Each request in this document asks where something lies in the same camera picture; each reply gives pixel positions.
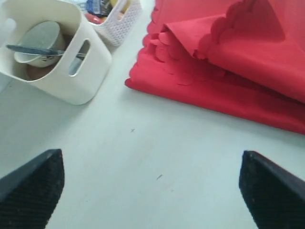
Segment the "white plastic basket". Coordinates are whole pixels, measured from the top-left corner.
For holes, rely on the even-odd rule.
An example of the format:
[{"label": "white plastic basket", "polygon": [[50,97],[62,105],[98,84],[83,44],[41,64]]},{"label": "white plastic basket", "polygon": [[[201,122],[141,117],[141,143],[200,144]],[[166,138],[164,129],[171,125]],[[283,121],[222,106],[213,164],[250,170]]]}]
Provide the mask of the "white plastic basket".
[{"label": "white plastic basket", "polygon": [[[0,25],[8,18],[16,29],[6,43],[17,44],[33,26],[43,21],[56,21],[64,34],[72,35],[69,46],[57,65],[44,77],[30,81],[26,64],[14,60],[14,52],[0,47],[0,73],[41,90],[71,104],[84,104],[98,91],[111,65],[112,57],[100,37],[81,11],[73,4],[56,0],[7,0],[0,11]],[[73,76],[69,67],[85,41],[90,48]]]},{"label": "white plastic basket", "polygon": [[119,0],[107,20],[102,24],[90,24],[102,37],[104,37],[113,46],[120,46],[134,25],[136,19],[142,12],[140,0],[130,0],[130,5],[119,21],[119,13],[124,8],[127,0]]}]

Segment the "knife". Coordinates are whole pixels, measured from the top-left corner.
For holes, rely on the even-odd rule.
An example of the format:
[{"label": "knife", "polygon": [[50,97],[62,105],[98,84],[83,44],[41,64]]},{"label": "knife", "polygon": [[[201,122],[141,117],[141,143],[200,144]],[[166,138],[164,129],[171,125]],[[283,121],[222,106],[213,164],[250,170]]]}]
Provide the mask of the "knife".
[{"label": "knife", "polygon": [[[6,47],[14,52],[21,52],[28,55],[37,55],[37,56],[62,56],[65,51],[56,50],[56,49],[42,49],[42,48],[33,48],[26,47],[22,45],[12,45],[7,44]],[[86,53],[79,52],[76,57],[83,60],[86,56]]]}]

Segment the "white bowl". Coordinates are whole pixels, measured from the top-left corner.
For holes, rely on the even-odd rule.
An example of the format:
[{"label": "white bowl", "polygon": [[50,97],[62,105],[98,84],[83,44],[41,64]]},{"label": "white bowl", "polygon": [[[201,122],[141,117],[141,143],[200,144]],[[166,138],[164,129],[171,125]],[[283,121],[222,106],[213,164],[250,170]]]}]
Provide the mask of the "white bowl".
[{"label": "white bowl", "polygon": [[[65,41],[57,22],[45,21],[30,29],[18,45],[32,48],[64,50]],[[60,56],[36,56],[15,52],[14,58],[19,63],[26,63],[43,68],[59,61]]]}]

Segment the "red fabric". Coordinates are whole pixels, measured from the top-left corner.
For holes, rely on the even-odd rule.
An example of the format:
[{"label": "red fabric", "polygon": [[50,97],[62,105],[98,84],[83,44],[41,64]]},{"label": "red fabric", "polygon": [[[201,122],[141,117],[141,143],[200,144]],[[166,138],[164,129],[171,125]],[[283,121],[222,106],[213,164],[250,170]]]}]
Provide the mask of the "red fabric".
[{"label": "red fabric", "polygon": [[284,3],[157,0],[145,47],[125,84],[305,134],[305,32],[288,34],[286,25],[297,17],[287,16]]}]

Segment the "table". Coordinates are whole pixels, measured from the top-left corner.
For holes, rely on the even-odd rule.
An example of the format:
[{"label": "table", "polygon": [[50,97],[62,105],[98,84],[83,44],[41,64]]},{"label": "table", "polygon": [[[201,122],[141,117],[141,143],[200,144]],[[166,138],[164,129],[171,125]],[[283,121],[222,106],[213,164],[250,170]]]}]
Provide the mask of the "table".
[{"label": "table", "polygon": [[65,188],[48,229],[255,229],[238,188],[243,151],[305,179],[305,137],[125,87],[154,1],[142,4],[90,103],[16,81],[0,95],[0,176],[63,150]]}]

